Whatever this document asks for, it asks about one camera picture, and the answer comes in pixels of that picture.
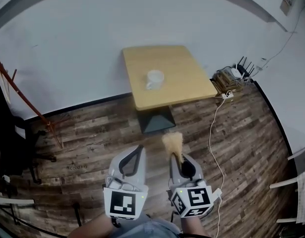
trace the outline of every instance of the wooden floor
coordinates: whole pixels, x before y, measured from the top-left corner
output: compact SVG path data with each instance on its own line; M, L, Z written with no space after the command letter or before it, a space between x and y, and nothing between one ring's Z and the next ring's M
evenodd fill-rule
M172 113L177 126L170 131L183 133L183 151L202 166L204 177L215 190L222 176L209 153L209 128L221 99L211 98L174 105ZM42 229L68 235L77 228L72 204L79 202L82 223L104 212L102 184L111 159L127 147L142 144L147 151L146 183L149 196L144 211L152 218L170 220L168 189L169 167L161 133L140 132L133 100L119 99L54 116L62 120L58 127L63 149L48 133L39 139L38 152L54 154L56 163L38 161L41 185L32 183L25 171L22 177L11 177L18 189L15 198L33 198L31 207L17 207L17 217ZM35 122L34 129L44 129ZM269 184L289 176L288 150L279 127L267 104L254 85L247 86L242 97L225 103L213 126L212 150L225 174L221 205L220 238L271 238L279 231L275 223L285 218L294 187L269 190ZM218 221L214 210L203 225L214 237ZM50 237L24 225L15 226L0 210L0 221L20 237Z

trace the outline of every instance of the white cup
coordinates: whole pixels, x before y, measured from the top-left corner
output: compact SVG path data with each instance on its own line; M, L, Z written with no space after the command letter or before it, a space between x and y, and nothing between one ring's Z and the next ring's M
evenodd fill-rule
M164 74L159 70L151 70L147 74L147 90L160 89L164 81Z

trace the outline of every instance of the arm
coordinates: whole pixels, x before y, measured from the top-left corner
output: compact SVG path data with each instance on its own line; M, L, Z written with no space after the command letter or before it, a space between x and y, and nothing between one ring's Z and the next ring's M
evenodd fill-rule
M105 213L75 229L67 238L105 238L112 232L112 219Z
M204 227L199 217L181 218L182 231L184 234L193 234L199 236L209 237L208 233L205 232Z

